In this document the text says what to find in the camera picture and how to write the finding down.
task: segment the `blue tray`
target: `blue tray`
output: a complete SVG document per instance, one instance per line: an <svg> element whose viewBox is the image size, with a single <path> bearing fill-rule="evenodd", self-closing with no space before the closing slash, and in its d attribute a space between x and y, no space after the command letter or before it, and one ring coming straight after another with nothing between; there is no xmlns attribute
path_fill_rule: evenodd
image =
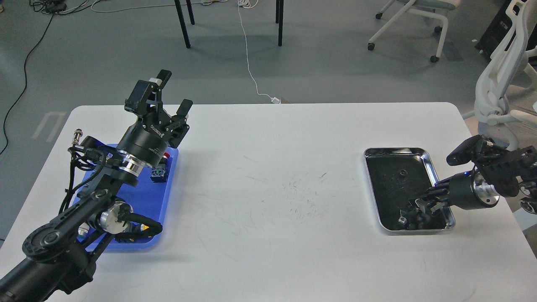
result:
<svg viewBox="0 0 537 302"><path fill-rule="evenodd" d="M166 163L166 168L169 171L168 181L165 183L154 183L150 177L151 169L145 167L138 177L138 185L136 187L130 185L123 185L119 190L117 196L124 199L129 205L133 207L134 213L144 215L153 220L164 224L164 217L166 216L166 208L168 207L168 199L170 198L171 182L177 158L179 156L179 150L173 148L167 148L166 152L170 154L170 158ZM84 179L91 175L91 171L86 172ZM78 198L75 198L73 203L77 203ZM134 242L117 242L112 240L107 250L131 250L131 249L146 249L155 245L160 238L160 234L153 236L152 238L140 238ZM89 245L90 249L95 249L98 242L94 242Z"/></svg>

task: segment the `metal tray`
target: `metal tray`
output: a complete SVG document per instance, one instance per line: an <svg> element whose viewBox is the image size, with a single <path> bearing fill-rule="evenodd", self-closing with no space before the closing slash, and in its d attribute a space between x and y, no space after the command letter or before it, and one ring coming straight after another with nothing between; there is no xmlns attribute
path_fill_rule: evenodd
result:
<svg viewBox="0 0 537 302"><path fill-rule="evenodd" d="M431 158L421 148L370 148L365 150L369 183L381 226L394 234L420 234L448 231L455 226L449 207L435 217L429 229L400 229L400 210L438 182Z"/></svg>

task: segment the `table surface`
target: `table surface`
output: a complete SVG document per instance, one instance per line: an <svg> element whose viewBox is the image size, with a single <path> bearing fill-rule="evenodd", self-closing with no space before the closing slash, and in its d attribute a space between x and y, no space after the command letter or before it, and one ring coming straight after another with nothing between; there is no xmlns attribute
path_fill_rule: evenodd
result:
<svg viewBox="0 0 537 302"><path fill-rule="evenodd" d="M122 106L73 110L0 249L0 275L57 214L73 130L116 143L134 121ZM445 163L470 136L455 106L195 105L188 123L160 241L104 253L93 282L49 301L537 301L537 261L504 200L453 208L443 234L379 226L364 151L423 148L441 179L470 169Z"/></svg>

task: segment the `gray floor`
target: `gray floor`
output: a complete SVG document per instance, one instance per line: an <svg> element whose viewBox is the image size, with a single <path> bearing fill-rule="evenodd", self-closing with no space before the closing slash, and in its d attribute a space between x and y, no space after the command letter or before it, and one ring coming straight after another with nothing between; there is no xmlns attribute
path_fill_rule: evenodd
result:
<svg viewBox="0 0 537 302"><path fill-rule="evenodd" d="M464 113L473 108L475 83L487 65L472 40L480 38L501 2L463 1L449 16L444 57L436 64L429 62L437 46L434 25L415 15L403 16L376 42L375 51L366 49L398 6L376 20L384 1L286 1L282 47L277 46L274 0L260 0L241 13L261 93L290 103L451 102ZM67 1L70 8L78 3ZM107 1L96 9L162 3L173 1ZM5 7L0 14L1 118L22 91L24 58L50 18L34 13L26 1L8 0ZM160 69L173 72L164 90L166 104L183 98L197 104L269 101L256 95L246 69L236 1L195 5L194 15L196 25L188 25L191 49L184 46L173 6L116 13L88 9L54 17L28 61L28 89L7 123L10 144L0 156L0 238L7 236L54 144L56 123L61 129L73 108L121 105L137 80Z"/></svg>

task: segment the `cable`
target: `cable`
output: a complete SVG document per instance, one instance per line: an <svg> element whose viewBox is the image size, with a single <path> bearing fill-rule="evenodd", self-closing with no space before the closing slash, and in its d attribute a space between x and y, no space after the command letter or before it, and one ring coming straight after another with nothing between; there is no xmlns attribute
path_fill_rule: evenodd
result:
<svg viewBox="0 0 537 302"><path fill-rule="evenodd" d="M204 6L207 6L207 5L211 5L215 2L228 2L229 0L201 0L201 2L195 2L195 3L191 3L191 4L201 4L201 5L204 5ZM98 10L95 10L93 9L93 6L97 3L99 3L99 1L96 1L94 2L92 5L88 6L88 7L91 7L91 10L94 11L94 12L118 12L118 11L126 11L126 10L134 10L134 9L147 9L147 8L159 8L159 7L162 7L162 6L175 6L175 4L161 4L161 5L148 5L148 6L135 6L135 7L132 7L132 8L125 8L125 9L118 9L118 10L114 10L114 11L98 11Z"/></svg>
<svg viewBox="0 0 537 302"><path fill-rule="evenodd" d="M88 4L90 0L83 0L81 4L79 4L78 6L72 8L72 9L68 9L68 10L64 10L64 11L57 11L57 12L53 12L53 13L50 13L48 11L46 11L46 7L50 4L54 4L55 2L57 2L57 0L34 0L32 2L32 0L28 0L28 5L31 6L34 10L34 12L41 12L45 15L59 15L59 16L64 16L64 15L70 15L72 13L75 13L75 12L81 12L85 9L88 9L90 6L86 6L84 8L82 8L84 5Z"/></svg>
<svg viewBox="0 0 537 302"><path fill-rule="evenodd" d="M245 9L253 9L257 3L259 3L259 0L256 0L254 5L250 3L250 0L238 0L238 5Z"/></svg>
<svg viewBox="0 0 537 302"><path fill-rule="evenodd" d="M54 18L54 15L52 15L50 17L50 21L48 22L48 25L47 25L47 28L45 28L45 31L43 33L43 35L41 36L41 39L39 39L39 41L37 42L37 44L35 44L35 46L32 48L32 50L27 54L26 56L26 59L24 60L24 88L23 88L23 91L20 93L19 97L17 98L17 100L15 100L15 102L13 103L13 105L11 105L11 107L9 107L9 110L8 112L5 114L5 118L4 118L4 137L5 137L5 147L2 149L2 151L0 151L0 155L2 155L4 153L4 151L6 150L6 148L8 147L8 144L9 144L9 139L8 139L8 134L6 133L5 131L5 123L7 122L8 120L8 115L9 113L11 112L11 110L13 109L13 107L15 107L15 105L19 102L20 98L23 96L24 92L26 91L26 88L28 87L28 75L26 74L26 64L28 63L28 58L30 57L30 55L32 54L32 52L34 51L34 49L37 48L37 46L39 45L39 43L41 43L41 41L43 41L43 38L45 37L45 34L47 33L48 31L48 28L50 27L50 24L52 23L52 18Z"/></svg>
<svg viewBox="0 0 537 302"><path fill-rule="evenodd" d="M105 164L106 164L106 156L105 154L99 150L94 149L93 151L98 153L100 155L100 163L90 164L88 160L90 159L88 156L82 156L79 154L79 152L82 152L82 149L77 149L76 146L72 146L68 149L71 152L71 165L69 169L69 188L66 189L66 195L62 201L62 204L60 205L60 210L58 214L61 214L65 210L69 208L69 205L71 203L71 199L73 195L76 193L76 191L80 188L82 188L85 184L92 181L95 177L97 177L101 171L103 170ZM86 178L83 182L79 183L76 187L73 188L73 183L75 179L75 168L78 168L82 171L92 171L93 173L90 175L90 177Z"/></svg>
<svg viewBox="0 0 537 302"><path fill-rule="evenodd" d="M248 39L246 38L246 31L244 30L244 25L242 24L242 17L241 17L241 0L238 0L238 3L237 3L237 10L238 10L238 16L239 18L241 19L241 27L242 27L242 32L244 33L244 43L246 44L246 64L248 65L248 73L250 74L250 77L252 78L253 82L255 83L256 85L256 92L257 92L257 95L259 96L268 96L271 100L272 103L274 104L279 104L281 103L280 99L279 98L276 98L276 97L271 97L270 95L268 94L260 94L259 93L259 89L257 88L257 81L256 79L253 78L252 76L252 72L250 71L250 60L248 59Z"/></svg>

